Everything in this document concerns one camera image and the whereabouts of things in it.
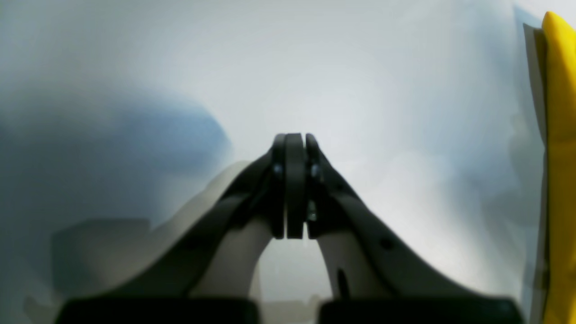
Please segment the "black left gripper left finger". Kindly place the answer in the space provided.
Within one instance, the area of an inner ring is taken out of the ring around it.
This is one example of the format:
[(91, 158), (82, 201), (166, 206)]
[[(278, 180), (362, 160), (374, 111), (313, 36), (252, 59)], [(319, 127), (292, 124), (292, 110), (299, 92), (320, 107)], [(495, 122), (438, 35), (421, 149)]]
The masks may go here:
[(259, 324), (253, 272), (284, 234), (287, 135), (232, 181), (160, 258), (120, 287), (67, 302), (58, 324)]

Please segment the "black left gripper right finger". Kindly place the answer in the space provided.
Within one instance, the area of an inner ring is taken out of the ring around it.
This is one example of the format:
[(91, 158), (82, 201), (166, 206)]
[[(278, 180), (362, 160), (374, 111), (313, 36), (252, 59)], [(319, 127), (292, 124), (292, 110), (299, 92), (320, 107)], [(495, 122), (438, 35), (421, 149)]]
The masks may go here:
[(331, 166), (311, 134), (287, 135), (287, 236), (304, 226), (333, 299), (319, 324), (522, 324), (512, 299), (463, 287), (418, 256)]

